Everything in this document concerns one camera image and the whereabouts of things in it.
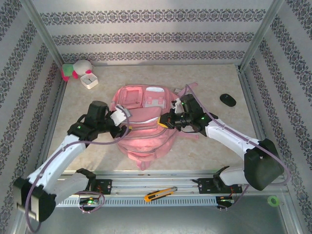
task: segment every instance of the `bracket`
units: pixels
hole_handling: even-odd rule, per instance
[[[95,192],[100,192],[103,195],[110,195],[112,191],[112,182],[111,179],[97,179]]]
[[[217,188],[214,184],[214,178],[199,178],[193,182],[198,184],[199,194],[231,194],[232,191],[241,194],[243,192],[242,187],[234,184],[231,186],[223,185],[220,188]]]

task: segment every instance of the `backpack pocket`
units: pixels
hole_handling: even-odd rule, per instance
[[[141,108],[143,89],[140,86],[127,86],[121,92],[118,103],[127,109]]]
[[[143,97],[143,107],[155,107],[159,106],[162,109],[166,109],[166,93],[163,88],[160,87],[148,87],[145,90]]]

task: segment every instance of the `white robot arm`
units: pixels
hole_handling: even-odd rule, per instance
[[[21,177],[16,179],[13,185],[13,193],[17,208],[25,211],[28,192],[37,177],[39,180],[31,194],[29,216],[39,222],[45,221],[55,206],[72,194],[84,190],[94,191],[96,175],[83,168],[77,170],[62,183],[57,183],[57,180],[69,164],[88,147],[86,141],[93,141],[98,137],[98,134],[105,132],[110,132],[113,138],[124,135],[126,127],[119,127],[119,125],[126,119],[125,114],[130,117],[129,111],[121,106],[118,106],[116,111],[110,112],[106,103],[93,101],[89,106],[88,113],[82,115],[70,127],[67,132],[68,135],[50,156],[50,158],[55,156],[55,159],[51,162],[47,159],[26,179]],[[47,168],[41,175],[40,173],[45,166]]]
[[[175,107],[169,113],[165,113],[159,118],[158,123],[161,126],[178,131],[186,126],[192,126],[195,132],[219,141],[242,158],[241,166],[224,167],[214,175],[214,185],[217,188],[221,189],[222,186],[233,184],[250,184],[257,190],[263,190],[283,174],[284,168],[280,163],[255,147],[255,145],[260,146],[279,158],[272,141],[268,139],[261,141],[246,136],[210,113],[210,116],[217,119],[216,123],[207,113],[203,112],[192,94],[184,95],[180,100],[173,102],[173,105]],[[183,109],[183,112],[177,113],[177,109]]]

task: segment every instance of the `small white box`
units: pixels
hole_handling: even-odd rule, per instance
[[[93,73],[83,75],[80,81],[87,89],[92,89],[98,84],[98,78]]]

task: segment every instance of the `floor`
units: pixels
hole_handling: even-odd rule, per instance
[[[39,234],[286,234],[267,196],[246,196],[228,212],[216,207],[104,207],[94,214],[56,208]]]
[[[186,83],[197,82],[196,95],[208,110],[238,131],[255,137],[251,118],[234,65],[187,66],[111,66],[94,67],[99,84],[91,90],[71,78],[68,81],[49,155],[60,145],[70,125],[87,112],[93,100],[110,103],[115,92],[126,84],[165,85],[182,89]],[[219,96],[228,93],[237,105],[228,107]],[[112,141],[102,134],[96,141]],[[150,170],[216,170],[242,163],[234,152],[219,142],[200,136],[199,140],[178,138],[172,150],[154,161]],[[95,171],[137,170],[136,163],[122,154],[116,145],[90,145],[67,168]]]

